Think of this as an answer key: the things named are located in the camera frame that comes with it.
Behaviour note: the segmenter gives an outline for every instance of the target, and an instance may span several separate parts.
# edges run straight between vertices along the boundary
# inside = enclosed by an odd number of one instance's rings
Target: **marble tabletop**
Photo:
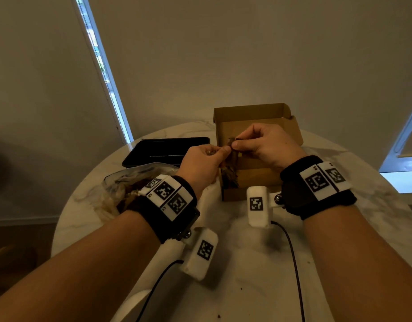
[[[353,153],[322,137],[302,131],[304,149],[333,162],[353,184],[357,206],[375,230],[412,266],[412,211],[393,187]],[[143,139],[207,136],[216,144],[212,120],[181,124]],[[103,225],[89,195],[103,178],[123,167],[133,145],[112,153],[75,189],[60,216],[52,255]],[[254,229],[248,225],[246,202],[221,202],[219,183],[210,185],[199,200],[196,226],[211,228],[219,236],[214,258],[202,282],[172,269],[160,282],[143,321],[299,321],[300,305],[288,242],[279,228]],[[333,321],[299,217],[276,208],[274,220],[288,231],[295,251],[308,321]],[[163,244],[114,321],[142,299],[166,266],[180,257],[183,244]],[[124,321],[135,321],[137,305]]]

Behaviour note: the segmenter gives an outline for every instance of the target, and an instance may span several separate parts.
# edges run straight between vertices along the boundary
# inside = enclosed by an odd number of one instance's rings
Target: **open cardboard box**
[[[225,146],[230,137],[238,136],[252,123],[279,124],[299,145],[303,144],[297,120],[284,103],[215,108],[213,120],[216,142],[220,147]],[[271,192],[281,189],[280,172],[267,167],[259,159],[239,156],[236,169],[239,187],[235,189],[223,188],[221,170],[219,172],[223,201],[246,200],[246,189],[250,186],[267,186]]]

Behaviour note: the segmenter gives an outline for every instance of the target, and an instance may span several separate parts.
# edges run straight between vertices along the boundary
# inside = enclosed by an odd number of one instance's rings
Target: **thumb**
[[[222,163],[225,158],[228,157],[228,155],[231,152],[231,147],[230,146],[224,146],[219,149],[219,151],[216,152],[215,155],[212,155],[211,157],[214,159],[216,166],[219,166],[220,163]]]
[[[253,151],[255,152],[260,146],[260,139],[236,140],[231,144],[231,147],[237,151]]]

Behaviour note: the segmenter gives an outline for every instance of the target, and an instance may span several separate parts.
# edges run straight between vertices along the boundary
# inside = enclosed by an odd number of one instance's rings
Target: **black plastic container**
[[[188,149],[207,145],[210,139],[205,136],[195,138],[145,139],[141,140],[124,159],[125,168],[148,163],[166,163],[179,167]]]

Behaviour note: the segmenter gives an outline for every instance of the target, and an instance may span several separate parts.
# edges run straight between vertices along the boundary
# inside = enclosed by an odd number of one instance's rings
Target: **forearm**
[[[357,207],[311,216],[304,231],[337,322],[412,321],[412,268]]]
[[[127,211],[59,253],[0,297],[0,321],[109,321],[160,246]]]

